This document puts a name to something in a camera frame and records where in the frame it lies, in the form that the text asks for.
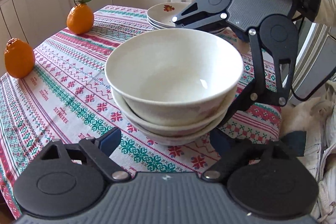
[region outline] patterned tablecloth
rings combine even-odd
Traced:
[[[208,135],[183,146],[159,145],[138,132],[116,107],[104,76],[105,60],[123,41],[151,30],[145,10],[107,6],[95,13],[91,32],[76,36],[64,29],[37,47],[36,66],[29,76],[1,77],[0,188],[15,218],[21,215],[13,197],[15,180],[52,139],[77,143],[117,126],[123,137],[111,158],[132,175],[137,171],[202,173],[219,159]],[[227,30],[219,36],[236,42]],[[266,84],[275,90],[273,64],[264,64]],[[244,65],[238,93],[253,78],[250,54],[244,56]],[[131,78],[129,83],[137,84]],[[221,130],[231,137],[268,142],[278,138],[280,120],[278,107],[255,104],[247,112],[237,112]]]

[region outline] tablecloth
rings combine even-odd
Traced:
[[[37,47],[36,66],[27,77],[1,77],[0,189],[15,218],[21,215],[13,197],[15,180],[52,139],[77,143],[117,126],[122,141],[111,158],[132,175],[137,171],[202,173],[219,159],[208,134],[182,146],[155,143],[137,131],[113,101],[104,76],[107,57],[123,41],[151,30],[146,10],[106,6],[95,13],[90,32],[77,36],[66,28]],[[237,41],[228,30],[219,36],[232,44]],[[243,59],[237,93],[253,79],[250,53]],[[276,90],[274,66],[268,61],[264,65],[267,87]],[[129,84],[137,83],[129,78]],[[280,108],[255,104],[247,112],[237,112],[221,130],[234,138],[265,143],[278,138],[280,121]]]

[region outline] cream-colored cat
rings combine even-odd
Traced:
[[[325,123],[334,108],[334,89],[328,87],[325,95],[311,98],[296,107],[286,105],[281,110],[282,122],[279,138],[293,131],[308,131]]]

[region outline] green leaf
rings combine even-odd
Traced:
[[[91,0],[78,0],[78,2],[80,3],[80,4],[84,4],[84,3],[88,3],[88,2],[90,2]]]

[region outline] orange with leaf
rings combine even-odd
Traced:
[[[35,65],[35,54],[32,47],[18,38],[8,41],[4,57],[6,70],[14,78],[26,77]]]
[[[67,18],[67,26],[75,34],[83,34],[91,30],[95,16],[88,5],[91,0],[73,0],[75,5]]]

